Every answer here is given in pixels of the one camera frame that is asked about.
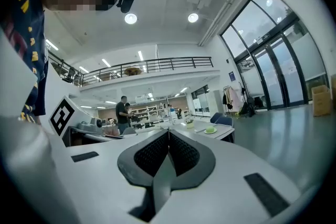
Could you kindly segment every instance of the blue chair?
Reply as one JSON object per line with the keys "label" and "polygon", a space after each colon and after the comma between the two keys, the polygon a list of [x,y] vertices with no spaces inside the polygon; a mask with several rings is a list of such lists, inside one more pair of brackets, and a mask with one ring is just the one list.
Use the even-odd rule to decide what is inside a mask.
{"label": "blue chair", "polygon": [[[221,117],[218,118],[218,120],[215,122],[215,124],[229,125],[233,128],[233,118],[221,116]],[[233,131],[232,133],[230,133],[230,135],[223,138],[222,140],[234,143],[235,142],[235,132]]]}
{"label": "blue chair", "polygon": [[213,115],[212,118],[210,119],[210,122],[215,123],[221,116],[223,116],[222,113],[216,112],[215,115]]}

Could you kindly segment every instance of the black vent slot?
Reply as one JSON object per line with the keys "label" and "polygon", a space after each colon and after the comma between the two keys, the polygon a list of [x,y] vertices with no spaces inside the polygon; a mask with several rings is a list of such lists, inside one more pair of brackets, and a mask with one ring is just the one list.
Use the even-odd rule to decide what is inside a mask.
{"label": "black vent slot", "polygon": [[260,174],[250,174],[244,179],[271,217],[289,207],[289,203]]}
{"label": "black vent slot", "polygon": [[153,177],[168,153],[168,139],[168,135],[162,135],[134,155],[135,163]]}
{"label": "black vent slot", "polygon": [[174,134],[170,134],[169,152],[173,158],[176,175],[182,175],[196,166],[199,152]]}
{"label": "black vent slot", "polygon": [[86,159],[91,159],[91,158],[97,157],[97,156],[99,156],[99,154],[97,152],[91,151],[91,152],[88,152],[88,153],[71,156],[71,158],[76,163],[76,162],[85,161]]}

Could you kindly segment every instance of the dark blue shirt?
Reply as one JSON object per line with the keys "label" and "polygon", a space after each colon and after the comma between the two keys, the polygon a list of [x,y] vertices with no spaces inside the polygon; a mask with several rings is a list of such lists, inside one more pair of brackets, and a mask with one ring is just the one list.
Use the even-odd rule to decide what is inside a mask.
{"label": "dark blue shirt", "polygon": [[2,28],[9,43],[37,77],[21,113],[24,120],[35,122],[35,116],[45,115],[44,95],[48,72],[41,0],[15,0],[2,22]]}

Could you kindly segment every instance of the black mesh grille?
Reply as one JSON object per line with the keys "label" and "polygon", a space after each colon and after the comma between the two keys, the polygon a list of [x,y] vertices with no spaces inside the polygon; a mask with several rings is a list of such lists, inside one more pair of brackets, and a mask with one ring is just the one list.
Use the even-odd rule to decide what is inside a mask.
{"label": "black mesh grille", "polygon": [[168,139],[168,135],[162,135],[134,155],[135,163],[153,177],[168,153]]}
{"label": "black mesh grille", "polygon": [[192,169],[199,161],[199,152],[176,135],[170,133],[170,148],[176,175],[182,175]]}

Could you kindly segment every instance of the cardboard box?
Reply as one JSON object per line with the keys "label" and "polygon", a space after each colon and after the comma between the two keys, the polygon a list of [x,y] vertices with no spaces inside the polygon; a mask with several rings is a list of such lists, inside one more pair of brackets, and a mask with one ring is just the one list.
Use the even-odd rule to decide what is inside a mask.
{"label": "cardboard box", "polygon": [[331,113],[330,91],[326,85],[311,88],[313,97],[313,115],[322,116]]}
{"label": "cardboard box", "polygon": [[334,109],[336,109],[336,74],[331,76],[331,93],[332,93],[332,103]]}

